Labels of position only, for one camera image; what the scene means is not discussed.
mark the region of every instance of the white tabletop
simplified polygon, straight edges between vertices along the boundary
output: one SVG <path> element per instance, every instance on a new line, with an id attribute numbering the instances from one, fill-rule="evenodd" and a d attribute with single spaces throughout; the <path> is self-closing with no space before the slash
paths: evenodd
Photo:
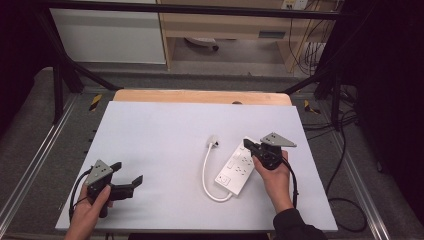
<path id="1" fill-rule="evenodd" d="M 253 171 L 237 197 L 209 199 L 201 181 L 207 139 L 215 134 L 206 185 L 216 197 L 227 192 L 214 183 L 245 136 L 259 141 L 276 132 L 297 144 L 284 148 L 298 181 L 298 210 L 307 224 L 324 231 L 337 226 L 295 107 L 265 105 L 109 102 L 79 173 L 101 159 L 122 162 L 113 184 L 144 182 L 134 197 L 116 201 L 97 230 L 123 232 L 272 231 L 275 211 L 260 175 Z M 66 230 L 69 198 L 56 228 Z"/>

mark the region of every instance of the white plug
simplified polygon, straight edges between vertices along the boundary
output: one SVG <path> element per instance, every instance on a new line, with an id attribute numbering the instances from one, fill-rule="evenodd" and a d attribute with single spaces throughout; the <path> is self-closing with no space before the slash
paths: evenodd
<path id="1" fill-rule="evenodd" d="M 210 144 L 212 144 L 212 147 L 218 147 L 219 143 L 218 143 L 218 136 L 217 135 L 212 135 L 208 138 L 208 142 L 207 142 L 206 147 L 209 147 Z"/>

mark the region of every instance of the wall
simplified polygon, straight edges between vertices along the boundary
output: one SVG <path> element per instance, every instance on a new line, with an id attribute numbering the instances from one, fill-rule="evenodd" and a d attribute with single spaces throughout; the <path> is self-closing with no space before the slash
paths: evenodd
<path id="1" fill-rule="evenodd" d="M 165 64 L 157 13 L 67 9 L 51 12 L 66 52 L 75 61 Z"/>

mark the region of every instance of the white cable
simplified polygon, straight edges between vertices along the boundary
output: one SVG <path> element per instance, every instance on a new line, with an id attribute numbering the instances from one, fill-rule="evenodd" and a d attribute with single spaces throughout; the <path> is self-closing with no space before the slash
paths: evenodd
<path id="1" fill-rule="evenodd" d="M 228 199 L 230 199 L 232 196 L 233 196 L 233 194 L 231 193 L 231 192 L 229 192 L 228 193 L 228 195 L 225 197 L 225 198 L 216 198 L 216 197 L 214 197 L 214 196 L 212 196 L 210 193 L 209 193 L 209 191 L 208 191 L 208 189 L 206 189 L 206 185 L 205 185 L 205 167 L 206 167 L 206 162 L 208 161 L 208 157 L 209 157 L 209 153 L 210 153 L 210 151 L 211 151 L 211 149 L 212 149 L 212 146 L 214 145 L 215 143 L 214 142 L 210 142 L 209 141 L 209 147 L 208 147 L 208 152 L 206 153 L 206 157 L 205 157 L 205 161 L 203 162 L 203 170 L 202 170 L 202 183 L 203 183 L 203 190 L 205 190 L 205 193 L 212 199 L 212 200 L 214 200 L 214 201 L 217 201 L 217 202 L 225 202 L 225 201 L 227 201 Z"/>

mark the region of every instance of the black sleeve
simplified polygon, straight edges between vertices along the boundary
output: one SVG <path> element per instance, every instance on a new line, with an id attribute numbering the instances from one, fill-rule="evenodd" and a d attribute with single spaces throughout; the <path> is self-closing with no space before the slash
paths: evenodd
<path id="1" fill-rule="evenodd" d="M 274 218 L 276 239 L 278 240 L 321 240 L 327 239 L 321 230 L 303 222 L 297 209 L 287 209 Z"/>

